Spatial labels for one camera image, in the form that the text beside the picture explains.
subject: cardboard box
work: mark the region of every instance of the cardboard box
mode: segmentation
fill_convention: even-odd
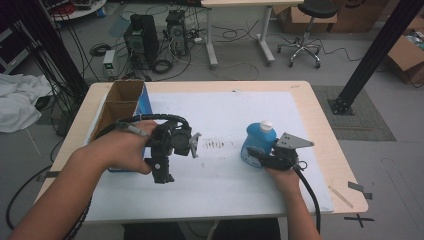
[[[106,95],[89,141],[93,141],[101,130],[117,120],[141,113],[152,113],[144,81],[115,81]]]
[[[302,34],[306,31],[311,16],[301,12],[297,7],[274,6],[274,13],[277,13],[277,21],[283,33]],[[326,32],[329,23],[337,22],[337,16],[332,18],[315,18],[311,32]]]
[[[330,24],[333,33],[361,33],[371,30],[389,0],[333,0],[338,6],[337,23]]]
[[[388,65],[404,83],[424,83],[424,51],[404,36],[390,50]]]

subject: black tape mark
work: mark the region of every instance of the black tape mark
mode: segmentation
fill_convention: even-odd
[[[46,173],[46,178],[57,178],[59,176],[60,171],[51,171]]]
[[[344,217],[344,220],[353,220],[353,221],[358,221],[359,225],[361,225],[361,228],[364,228],[364,224],[362,223],[362,221],[368,221],[368,222],[375,222],[374,219],[372,218],[361,218],[361,216],[359,216],[359,214],[356,214],[356,218],[355,217]]]
[[[360,192],[364,192],[364,186],[348,181],[347,186]]]

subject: floor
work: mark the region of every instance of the floor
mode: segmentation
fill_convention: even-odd
[[[127,8],[135,12],[146,11],[143,7],[126,4],[108,4],[106,7],[108,15],[105,18],[90,15],[71,22],[86,52],[100,42],[114,45],[115,42],[122,41],[122,38],[111,37],[109,32],[111,26],[116,24],[116,19]],[[166,8],[163,6],[151,9],[155,13],[164,10]],[[231,14],[239,17],[225,19],[228,17],[228,12],[214,11],[214,18],[220,20],[214,22],[214,25],[232,29],[250,29],[254,26],[251,33],[259,32],[261,22],[254,24],[261,18],[261,14],[247,15],[248,17],[240,12]],[[157,25],[159,31],[161,29],[159,21]],[[377,24],[370,33],[366,34],[312,34],[311,39],[321,39],[327,52],[345,48],[351,59],[357,59],[365,54],[381,25]],[[213,40],[222,40],[223,31],[216,28]],[[82,69],[81,58],[66,25],[60,32],[75,63]],[[238,31],[238,36],[245,33]],[[196,45],[192,49],[191,65],[187,70],[183,71],[185,63],[177,62],[169,73],[150,76],[153,80],[159,80],[182,72],[179,76],[167,81],[307,80],[312,85],[344,86],[359,63],[349,61],[343,51],[328,55],[321,52],[322,67],[320,69],[314,68],[313,60],[307,55],[300,55],[294,66],[289,68],[288,57],[292,50],[283,49],[280,54],[277,53],[277,44],[284,41],[280,36],[282,34],[277,22],[271,20],[267,40],[276,61],[270,67],[266,66],[256,42],[247,36],[231,43],[216,43],[219,68],[214,71],[207,66],[208,59],[203,45]],[[284,35],[284,37],[293,39],[294,36]],[[102,60],[94,58],[91,62],[98,76],[104,76]],[[119,60],[123,66],[125,57],[120,57]],[[181,61],[189,61],[189,58],[182,57]],[[35,76],[41,74],[31,59],[25,60],[13,73]],[[93,76],[93,73],[86,71],[85,77],[90,78],[90,81],[93,81]],[[424,88],[414,88],[402,83],[384,64],[381,64],[366,84],[365,90],[397,141],[339,141],[359,184],[364,186],[366,192],[373,194],[373,199],[368,200],[369,210],[360,214],[361,218],[373,221],[344,219],[357,217],[353,214],[324,215],[322,236],[325,239],[346,240],[424,239],[422,237],[424,233],[424,191],[422,190],[424,185],[422,177],[424,111],[421,106],[424,102]],[[61,139],[51,126],[39,124],[14,133],[0,133],[1,216],[5,216],[7,205],[20,186],[35,173],[51,164],[51,155],[54,158],[58,151],[58,148],[53,148],[57,144],[60,146]],[[10,213],[14,225],[31,207],[41,185],[42,179],[35,178],[16,198]],[[279,220],[282,239],[286,239],[285,219]],[[187,239],[194,240],[205,239],[202,237],[207,235],[211,225],[212,222],[180,223]],[[2,217],[0,239],[6,239],[10,232],[5,217]],[[122,227],[117,224],[86,224],[76,239],[122,239],[122,233]]]

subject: black pole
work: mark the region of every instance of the black pole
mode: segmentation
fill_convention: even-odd
[[[359,92],[423,5],[423,0],[402,0],[399,2],[342,92],[330,103],[333,114],[344,115],[351,110]]]
[[[52,22],[38,0],[1,0],[1,14],[4,19],[20,20],[35,41],[39,41],[54,65],[62,75],[74,99],[82,103],[88,85],[59,38]]]

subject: desk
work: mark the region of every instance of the desk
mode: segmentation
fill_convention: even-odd
[[[345,156],[343,155],[330,125],[328,124],[318,100],[312,91],[311,86],[307,82],[161,82],[146,83],[146,85],[149,93],[223,92],[232,91],[234,89],[238,89],[240,91],[290,92],[298,108],[305,131],[310,139],[313,139],[315,142],[315,146],[313,147],[314,155],[323,174],[325,183],[329,188],[330,197],[334,205],[333,213],[358,213],[367,211],[368,204],[362,193],[350,189],[347,186],[348,181],[355,183],[357,181]],[[90,125],[96,116],[102,97],[109,91],[110,87],[111,83],[96,83],[91,86],[87,97],[85,98],[68,133],[68,136],[56,157],[51,171],[60,171],[71,153],[84,143]],[[46,179],[39,195],[43,194],[52,181],[52,179]],[[154,206],[154,204],[151,207],[157,207],[158,212],[163,210],[160,206]]]
[[[266,6],[264,11],[263,23],[262,23],[262,32],[257,34],[257,40],[261,46],[262,51],[265,54],[267,59],[267,64],[270,66],[275,62],[275,58],[272,55],[269,47],[265,41],[266,34],[268,31],[268,23],[271,17],[271,10],[273,5],[296,5],[302,3],[303,0],[203,0],[202,5],[208,8],[207,11],[207,39],[206,39],[206,49],[208,51],[209,62],[211,68],[218,66],[218,60],[216,58],[215,50],[212,44],[212,21],[211,21],[211,10],[214,7],[228,7],[228,6]]]

